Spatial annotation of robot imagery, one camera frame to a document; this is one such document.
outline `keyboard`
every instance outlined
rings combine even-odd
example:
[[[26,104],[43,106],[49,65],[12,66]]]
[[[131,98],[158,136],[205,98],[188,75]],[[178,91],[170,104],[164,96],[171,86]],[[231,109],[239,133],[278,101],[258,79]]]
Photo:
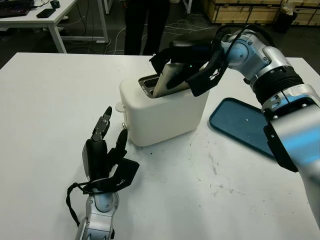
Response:
[[[0,0],[0,18],[25,16],[34,4],[34,0]]]

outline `floor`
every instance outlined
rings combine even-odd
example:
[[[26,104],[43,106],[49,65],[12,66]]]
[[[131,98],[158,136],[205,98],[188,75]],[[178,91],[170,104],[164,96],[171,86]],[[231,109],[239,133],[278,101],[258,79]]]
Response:
[[[171,4],[167,26],[164,30],[160,49],[167,48],[175,39],[212,38],[219,25],[213,25],[201,13],[198,1],[193,1],[192,14],[186,15],[182,2]],[[78,0],[80,13],[86,23],[87,36],[102,36],[97,3],[94,0]],[[110,44],[95,42],[66,41],[68,53],[73,54],[124,54],[125,11],[119,0],[115,0],[111,13],[106,15]],[[68,14],[69,21],[60,23],[64,27],[63,35],[81,36],[84,34],[84,24],[77,8]],[[276,46],[287,57],[304,58],[320,74],[320,27],[292,26],[287,33],[274,32],[272,26],[264,27],[273,37]],[[142,46],[146,42],[146,28],[142,37]],[[20,28],[0,31],[0,68],[17,52],[56,53],[56,47],[47,31],[42,29]]]

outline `person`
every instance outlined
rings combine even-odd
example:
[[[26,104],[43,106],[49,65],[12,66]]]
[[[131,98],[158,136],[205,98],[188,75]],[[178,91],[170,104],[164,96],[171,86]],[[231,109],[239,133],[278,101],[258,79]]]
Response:
[[[147,40],[142,54],[156,54],[169,16],[169,0],[129,0],[125,6],[124,54],[140,55],[147,14]]]

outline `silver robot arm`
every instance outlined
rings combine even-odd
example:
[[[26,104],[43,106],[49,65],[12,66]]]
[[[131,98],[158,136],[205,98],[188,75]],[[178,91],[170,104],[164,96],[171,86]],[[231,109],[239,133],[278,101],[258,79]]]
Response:
[[[230,34],[227,28],[242,28]],[[260,33],[270,45],[257,37]],[[159,75],[165,64],[182,63],[168,90],[188,83],[195,97],[215,87],[227,68],[239,71],[260,102],[268,124],[264,133],[278,164],[299,172],[315,220],[320,227],[320,98],[256,25],[229,24],[215,38],[173,41],[151,58]]]
[[[110,126],[111,114],[112,108],[108,107],[94,127],[91,138],[84,144],[82,160],[88,182],[75,182],[67,190],[66,204],[78,226],[75,240],[114,238],[113,217],[119,206],[117,192],[132,183],[139,168],[137,162],[124,158],[127,153],[126,129],[121,131],[116,146],[108,152],[104,137]],[[70,193],[74,188],[79,188],[83,194],[89,194],[85,205],[85,218],[81,223],[71,207]]]
[[[235,37],[221,42],[225,53]],[[251,30],[236,40],[227,62],[256,94],[268,121],[269,147],[280,166],[300,173],[320,227],[320,97],[277,48],[264,45]]]

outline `desk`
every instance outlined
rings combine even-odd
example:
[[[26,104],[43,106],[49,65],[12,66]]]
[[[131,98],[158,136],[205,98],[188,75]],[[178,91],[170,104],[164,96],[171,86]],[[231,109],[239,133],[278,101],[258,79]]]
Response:
[[[101,26],[103,31],[103,37],[77,37],[77,36],[60,36],[57,28],[57,24],[61,19],[71,10],[71,8],[77,3],[77,0],[61,0],[60,7],[48,18],[37,18],[36,15],[47,8],[52,8],[48,3],[42,7],[38,7],[35,10],[29,11],[26,16],[6,17],[0,18],[0,28],[48,28],[56,49],[59,53],[67,53],[63,40],[74,41],[104,41],[108,43],[108,33],[105,21],[105,15],[103,10],[102,0],[97,0],[99,15],[101,20]],[[40,6],[42,2],[35,0],[34,5]]]
[[[74,239],[65,199],[71,183],[86,180],[83,145],[120,100],[119,83],[154,73],[149,58],[17,53],[0,69],[2,239]],[[289,61],[320,93],[320,76],[302,58]],[[299,174],[208,128],[226,97],[259,107],[242,75],[228,69],[196,130],[148,147],[128,142],[126,157],[140,168],[119,192],[116,240],[320,238]],[[109,148],[122,122],[114,110]],[[80,219],[86,198],[78,190],[71,195]]]

